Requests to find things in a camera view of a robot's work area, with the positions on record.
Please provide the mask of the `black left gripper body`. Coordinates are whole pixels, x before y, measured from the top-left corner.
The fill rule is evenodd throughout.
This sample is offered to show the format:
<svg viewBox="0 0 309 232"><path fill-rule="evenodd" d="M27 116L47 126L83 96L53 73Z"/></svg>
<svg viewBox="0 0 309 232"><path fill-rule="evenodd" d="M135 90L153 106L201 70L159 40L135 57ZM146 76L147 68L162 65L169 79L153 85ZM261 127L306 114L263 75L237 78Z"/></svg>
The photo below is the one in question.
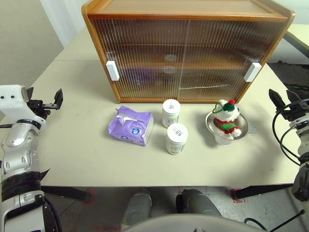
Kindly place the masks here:
<svg viewBox="0 0 309 232"><path fill-rule="evenodd" d="M27 106L32 110L32 112L43 119L47 119L50 115L51 110L59 110L59 101L54 103L44 104L42 100L29 100Z"/></svg>

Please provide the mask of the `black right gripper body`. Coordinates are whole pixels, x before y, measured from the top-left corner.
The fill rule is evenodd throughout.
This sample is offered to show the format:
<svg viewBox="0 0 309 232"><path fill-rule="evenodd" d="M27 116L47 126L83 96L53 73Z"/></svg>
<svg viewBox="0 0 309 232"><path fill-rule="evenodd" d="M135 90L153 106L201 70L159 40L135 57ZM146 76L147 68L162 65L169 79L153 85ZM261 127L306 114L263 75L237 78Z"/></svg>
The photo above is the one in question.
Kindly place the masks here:
<svg viewBox="0 0 309 232"><path fill-rule="evenodd" d="M289 109L285 109L282 111L282 116L285 120L292 122L298 118L301 118L309 112L309 100L304 99L302 102L291 104Z"/></svg>

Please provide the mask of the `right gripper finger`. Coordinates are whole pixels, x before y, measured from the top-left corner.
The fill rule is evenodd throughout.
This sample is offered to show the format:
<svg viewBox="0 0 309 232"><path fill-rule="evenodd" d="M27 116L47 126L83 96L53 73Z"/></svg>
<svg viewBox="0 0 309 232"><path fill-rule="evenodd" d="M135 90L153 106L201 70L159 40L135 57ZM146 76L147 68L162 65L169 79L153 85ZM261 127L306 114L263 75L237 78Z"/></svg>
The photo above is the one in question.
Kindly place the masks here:
<svg viewBox="0 0 309 232"><path fill-rule="evenodd" d="M297 93L295 93L291 90L286 90L286 93L287 93L287 97L288 97L288 99L291 103L301 100L300 96Z"/></svg>
<svg viewBox="0 0 309 232"><path fill-rule="evenodd" d="M282 108L285 107L285 103L278 92L269 89L269 98L276 107L276 113L285 114L287 112L286 110L282 110Z"/></svg>

